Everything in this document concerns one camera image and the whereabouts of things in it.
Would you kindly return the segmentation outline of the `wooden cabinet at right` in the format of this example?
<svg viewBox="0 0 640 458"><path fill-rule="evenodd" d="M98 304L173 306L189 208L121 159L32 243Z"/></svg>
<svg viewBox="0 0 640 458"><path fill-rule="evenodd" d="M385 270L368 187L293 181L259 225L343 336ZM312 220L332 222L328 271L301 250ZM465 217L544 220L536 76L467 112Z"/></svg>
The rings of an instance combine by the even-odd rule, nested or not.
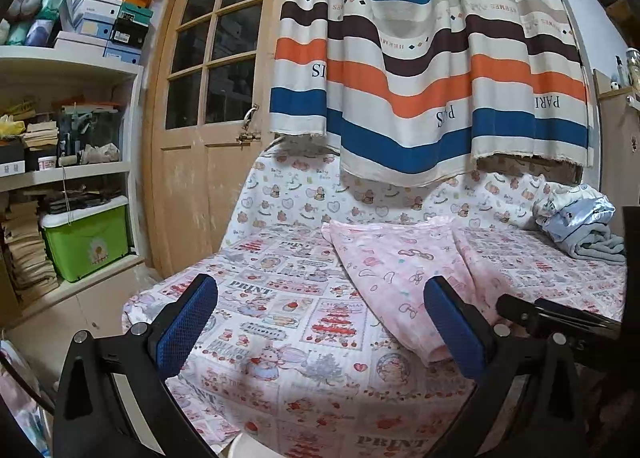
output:
<svg viewBox="0 0 640 458"><path fill-rule="evenodd" d="M639 204L639 52L616 57L617 79L594 70L601 128L601 192L616 209L610 229L624 234L623 208Z"/></svg>

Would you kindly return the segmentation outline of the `striped hanging curtain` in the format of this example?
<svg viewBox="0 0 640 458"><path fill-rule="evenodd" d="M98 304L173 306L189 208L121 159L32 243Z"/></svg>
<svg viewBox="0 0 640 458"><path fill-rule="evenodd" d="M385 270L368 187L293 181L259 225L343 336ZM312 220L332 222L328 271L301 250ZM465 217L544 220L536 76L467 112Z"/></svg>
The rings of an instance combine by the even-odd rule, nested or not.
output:
<svg viewBox="0 0 640 458"><path fill-rule="evenodd" d="M418 187L495 155L585 168L592 113L562 0L284 0L270 129Z"/></svg>

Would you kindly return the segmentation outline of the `green storage bin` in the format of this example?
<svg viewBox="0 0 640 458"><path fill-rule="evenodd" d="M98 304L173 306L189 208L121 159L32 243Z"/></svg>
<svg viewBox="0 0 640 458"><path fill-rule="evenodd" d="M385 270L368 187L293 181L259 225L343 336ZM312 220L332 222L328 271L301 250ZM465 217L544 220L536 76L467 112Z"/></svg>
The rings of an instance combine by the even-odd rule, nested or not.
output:
<svg viewBox="0 0 640 458"><path fill-rule="evenodd" d="M40 218L53 264L66 282L78 282L129 253L127 208L128 198L118 196Z"/></svg>

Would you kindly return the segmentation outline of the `wooden glass pane door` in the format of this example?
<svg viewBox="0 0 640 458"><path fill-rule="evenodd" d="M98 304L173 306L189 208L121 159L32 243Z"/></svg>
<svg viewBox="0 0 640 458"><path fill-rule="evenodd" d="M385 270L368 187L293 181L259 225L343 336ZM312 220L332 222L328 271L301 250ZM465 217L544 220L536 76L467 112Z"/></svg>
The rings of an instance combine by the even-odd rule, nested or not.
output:
<svg viewBox="0 0 640 458"><path fill-rule="evenodd" d="M164 277L216 252L265 122L281 0L167 0L143 122L151 261Z"/></svg>

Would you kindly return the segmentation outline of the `pile of folded blue clothes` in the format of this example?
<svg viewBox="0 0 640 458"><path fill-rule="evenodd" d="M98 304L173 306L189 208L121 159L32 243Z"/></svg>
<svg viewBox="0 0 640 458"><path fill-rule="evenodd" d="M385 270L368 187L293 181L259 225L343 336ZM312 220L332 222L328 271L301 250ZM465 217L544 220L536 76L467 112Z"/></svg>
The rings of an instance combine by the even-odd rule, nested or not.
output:
<svg viewBox="0 0 640 458"><path fill-rule="evenodd" d="M625 264L624 238L610 229L615 212L608 197L587 184L546 183L533 206L539 229L571 258Z"/></svg>

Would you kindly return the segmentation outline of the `cartoon print bed sheet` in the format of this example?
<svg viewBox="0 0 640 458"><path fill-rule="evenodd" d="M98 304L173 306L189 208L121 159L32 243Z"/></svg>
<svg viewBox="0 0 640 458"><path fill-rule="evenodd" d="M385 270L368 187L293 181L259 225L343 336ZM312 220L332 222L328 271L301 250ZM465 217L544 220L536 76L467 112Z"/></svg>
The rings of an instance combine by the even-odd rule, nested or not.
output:
<svg viewBox="0 0 640 458"><path fill-rule="evenodd" d="M623 265L575 260L538 232L546 174L517 164L423 188L345 174L333 152L280 145L250 170L220 250L130 299L150 322L199 274L216 310L176 378L179 406L214 449L245 434L285 457L420 457L472 391L450 358L425 365L381 324L321 227L450 216L514 296L620 318Z"/></svg>

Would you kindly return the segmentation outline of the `white shelving unit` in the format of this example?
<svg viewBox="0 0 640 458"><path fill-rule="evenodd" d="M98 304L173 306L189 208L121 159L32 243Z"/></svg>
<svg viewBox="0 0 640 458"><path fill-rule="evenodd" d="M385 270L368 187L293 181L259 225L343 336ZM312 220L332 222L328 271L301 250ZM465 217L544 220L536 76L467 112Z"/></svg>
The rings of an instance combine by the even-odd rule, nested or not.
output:
<svg viewBox="0 0 640 458"><path fill-rule="evenodd" d="M112 162L71 163L65 157L53 169L22 174L4 174L2 192L61 184L87 178L117 175L122 179L122 193L128 198L127 230L129 249L126 256L111 262L77 282L61 282L58 288L23 306L16 302L11 288L2 290L1 326L12 328L108 278L144 262L149 256L148 236L144 232L141 204L141 90L143 68L114 57L100 57L81 51L32 46L1 48L1 89L14 90L18 96L38 96L47 103L77 96L105 97L124 106L118 130L119 159Z"/></svg>

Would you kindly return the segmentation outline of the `pink cartoon print pants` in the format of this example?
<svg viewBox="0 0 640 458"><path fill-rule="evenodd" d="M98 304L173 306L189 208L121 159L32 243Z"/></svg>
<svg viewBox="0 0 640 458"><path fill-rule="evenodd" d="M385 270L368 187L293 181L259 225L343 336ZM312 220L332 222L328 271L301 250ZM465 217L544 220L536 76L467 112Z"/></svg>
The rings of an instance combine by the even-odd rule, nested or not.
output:
<svg viewBox="0 0 640 458"><path fill-rule="evenodd" d="M346 274L383 327L425 365L450 353L424 306L426 282L442 276L460 298L493 325L498 297L510 279L471 246L474 230L450 216L413 225L323 224Z"/></svg>

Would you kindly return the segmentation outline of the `stack of shoe boxes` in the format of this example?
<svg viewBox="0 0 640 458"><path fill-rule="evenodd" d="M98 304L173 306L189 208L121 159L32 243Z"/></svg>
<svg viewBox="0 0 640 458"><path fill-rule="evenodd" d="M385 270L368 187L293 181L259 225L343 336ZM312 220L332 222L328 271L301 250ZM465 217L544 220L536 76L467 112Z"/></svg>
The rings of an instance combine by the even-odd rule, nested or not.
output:
<svg viewBox="0 0 640 458"><path fill-rule="evenodd" d="M73 0L61 10L53 47L78 55L140 62L153 0Z"/></svg>

